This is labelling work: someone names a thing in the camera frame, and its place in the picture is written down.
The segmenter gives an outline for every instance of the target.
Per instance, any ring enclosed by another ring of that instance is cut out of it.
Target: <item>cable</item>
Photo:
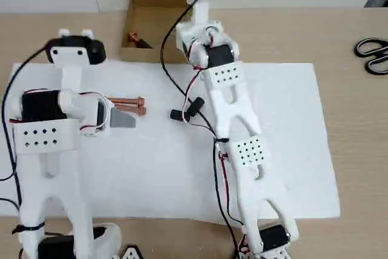
[[[195,124],[195,123],[190,123],[186,120],[186,117],[185,117],[185,108],[186,108],[186,104],[187,104],[187,100],[189,98],[189,93],[190,93],[190,90],[192,89],[195,81],[197,80],[199,74],[201,73],[203,69],[199,69],[197,74],[194,75],[194,77],[191,79],[191,81],[189,82],[189,85],[187,86],[187,89],[185,91],[185,99],[184,99],[184,102],[183,102],[183,106],[182,106],[182,120],[184,121],[185,124],[190,124],[191,126],[195,126],[195,127],[202,127],[202,128],[205,128],[207,130],[209,130],[213,137],[216,138],[216,135],[214,134],[213,130],[210,129],[208,126],[206,125],[203,125],[203,124]]]
[[[17,204],[16,202],[14,202],[13,200],[10,200],[10,199],[8,199],[8,198],[0,197],[0,201],[6,201],[6,202],[8,202],[8,203],[11,203],[11,204],[15,207],[15,209],[18,210],[18,212],[20,211],[20,207],[19,207],[18,204]]]
[[[23,248],[22,249],[20,249],[20,251],[19,251],[19,255],[18,255],[18,259],[22,259],[23,258]]]
[[[8,94],[10,92],[11,86],[14,83],[16,77],[19,75],[20,71],[36,56],[38,56],[40,53],[42,53],[46,49],[46,46],[43,46],[40,48],[38,51],[36,51],[34,54],[32,54],[27,60],[25,60],[18,69],[16,69],[15,73],[11,77],[10,82],[8,83],[7,87],[5,88],[4,96],[2,99],[1,103],[1,123],[2,123],[2,128],[4,130],[4,135],[5,135],[5,141],[7,142],[7,148],[8,148],[8,154],[10,156],[10,162],[12,166],[12,173],[9,175],[7,178],[1,179],[0,181],[6,181],[10,179],[11,177],[15,178],[15,184],[16,184],[16,191],[18,194],[18,204],[19,206],[22,204],[22,193],[20,189],[20,182],[19,182],[19,177],[16,172],[16,159],[14,159],[13,156],[13,151],[12,151],[12,146],[11,146],[11,141],[10,137],[8,134],[8,129],[7,129],[7,123],[5,121],[5,103],[7,101]]]
[[[179,90],[179,92],[181,92],[185,96],[185,98],[187,98],[187,100],[190,103],[192,103],[193,101],[188,97],[188,94],[183,91],[183,89],[178,85],[178,83],[176,83],[174,78],[171,76],[171,74],[167,70],[166,65],[164,64],[164,47],[166,45],[166,42],[167,42],[168,38],[170,37],[170,35],[174,31],[176,25],[183,19],[183,17],[185,17],[185,15],[193,8],[193,6],[198,1],[199,0],[194,0],[193,3],[191,3],[185,9],[185,11],[181,14],[181,16],[174,22],[174,24],[171,26],[171,28],[167,32],[166,36],[164,37],[162,45],[161,45],[161,49],[160,49],[160,61],[161,61],[161,65],[162,65],[162,69],[163,69],[164,73],[167,75],[167,77],[169,77],[169,79],[174,84],[174,86]],[[209,120],[206,118],[206,116],[201,111],[199,111],[198,114],[204,120],[204,122],[206,123],[207,127],[209,128],[209,130],[213,133],[213,136],[215,136],[215,131],[214,131],[212,125],[210,124]],[[236,242],[236,237],[235,237],[235,234],[233,233],[232,227],[230,226],[230,224],[229,224],[229,222],[228,222],[228,220],[227,220],[227,218],[225,216],[224,210],[222,209],[221,198],[220,198],[220,195],[219,195],[217,164],[216,164],[216,142],[213,143],[213,169],[214,169],[214,180],[215,180],[215,188],[216,188],[216,196],[217,196],[217,201],[218,201],[218,207],[219,207],[220,213],[222,215],[222,218],[226,222],[226,225],[228,227],[228,230],[229,230],[230,235],[231,235],[232,240],[233,240],[233,245],[235,247],[235,253],[233,254],[233,257],[234,258],[238,258],[238,246],[237,246],[237,242]]]
[[[230,197],[229,197],[229,183],[228,183],[228,177],[226,173],[226,168],[225,168],[225,162],[224,162],[224,157],[219,153],[219,161],[221,162],[221,168],[222,168],[222,175],[224,177],[224,183],[225,183],[225,192],[226,192],[226,211],[228,213],[228,216],[235,221],[236,223],[239,223],[240,225],[244,225],[242,221],[237,220],[236,218],[233,218],[230,215]]]
[[[199,0],[194,0],[193,3],[191,3],[186,9],[185,11],[181,14],[180,17],[178,17],[178,19],[174,22],[174,24],[171,26],[171,28],[169,29],[169,31],[167,32],[166,36],[164,37],[163,39],[163,42],[162,42],[162,46],[160,48],[160,62],[162,64],[162,69],[164,71],[164,73],[167,75],[167,77],[169,77],[169,79],[171,80],[172,84],[174,84],[174,86],[179,90],[179,92],[181,92],[185,97],[186,97],[186,93],[183,91],[183,89],[178,85],[178,83],[176,83],[176,81],[174,80],[174,78],[171,76],[170,72],[167,70],[166,68],[166,65],[164,64],[164,47],[166,45],[166,42],[168,40],[168,38],[170,37],[170,35],[172,34],[172,32],[174,31],[176,25],[183,19],[183,17],[185,17],[185,15],[193,8],[193,6],[198,2]],[[189,101],[189,103],[192,103],[193,101],[190,99],[190,98],[187,98],[187,100]],[[215,131],[212,127],[212,125],[210,124],[209,120],[206,118],[206,116],[201,112],[199,111],[198,114],[200,115],[200,117],[204,120],[204,122],[206,123],[207,127],[210,129],[210,131],[215,134]]]
[[[224,210],[222,209],[222,203],[221,203],[221,197],[219,195],[219,189],[218,189],[218,176],[217,176],[217,163],[216,163],[216,142],[213,143],[213,170],[214,170],[214,182],[215,182],[215,187],[216,187],[216,194],[217,194],[217,202],[218,202],[218,207],[219,211],[222,215],[222,218],[224,219],[228,230],[230,232],[230,236],[232,237],[233,245],[235,247],[235,253],[233,255],[234,258],[238,258],[238,246],[237,246],[237,241],[235,234],[233,233],[233,229],[230,226],[228,219],[225,216]]]
[[[88,127],[94,127],[94,128],[97,129],[99,127],[103,127],[107,123],[107,121],[108,121],[108,110],[109,110],[109,101],[108,101],[108,99],[104,95],[102,95],[101,93],[98,93],[98,92],[81,92],[80,93],[80,95],[89,95],[89,94],[98,95],[102,99],[102,101],[104,103],[104,107],[105,107],[105,118],[104,118],[104,120],[103,120],[103,122],[101,124],[98,124],[96,126],[93,126],[93,125],[82,126],[82,127],[79,128],[79,130],[86,129]]]

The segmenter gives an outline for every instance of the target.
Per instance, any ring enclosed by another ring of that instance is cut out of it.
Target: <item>screw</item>
[[[143,107],[146,103],[145,99],[143,97],[137,97],[137,98],[108,98],[113,103],[118,104],[136,104],[137,107]]]

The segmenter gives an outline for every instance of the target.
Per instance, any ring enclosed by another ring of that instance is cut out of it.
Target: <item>copper fitting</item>
[[[143,116],[147,113],[147,109],[145,107],[126,106],[123,104],[115,104],[115,107],[123,112],[133,112],[138,116]]]
[[[137,98],[108,98],[114,104],[135,104],[137,107],[144,107],[146,101],[143,97]]]

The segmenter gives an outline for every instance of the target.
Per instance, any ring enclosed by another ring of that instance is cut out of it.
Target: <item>wire connector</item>
[[[191,117],[194,117],[201,109],[202,107],[204,106],[205,104],[205,101],[200,98],[200,97],[197,97],[192,103],[191,105],[189,106],[189,108],[187,109],[187,113],[191,116]]]
[[[174,121],[183,121],[182,119],[182,111],[181,110],[176,110],[172,109],[170,112],[170,118],[173,119]],[[190,121],[191,116],[189,115],[188,112],[184,113],[184,118],[187,122]]]

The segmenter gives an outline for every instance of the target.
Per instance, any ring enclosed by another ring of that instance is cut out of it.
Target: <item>perforated plate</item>
[[[143,259],[137,246],[128,246],[121,259]]]
[[[75,150],[79,147],[76,119],[14,124],[15,147],[19,155]]]
[[[234,85],[243,80],[241,62],[209,68],[204,71],[213,89]]]
[[[261,254],[263,259],[291,259],[284,247]]]
[[[239,162],[243,166],[252,163],[262,164],[269,157],[264,138],[260,135],[229,142],[229,152],[234,162]]]
[[[291,259],[285,248],[261,254],[262,259]],[[239,259],[256,259],[252,253],[239,253]]]

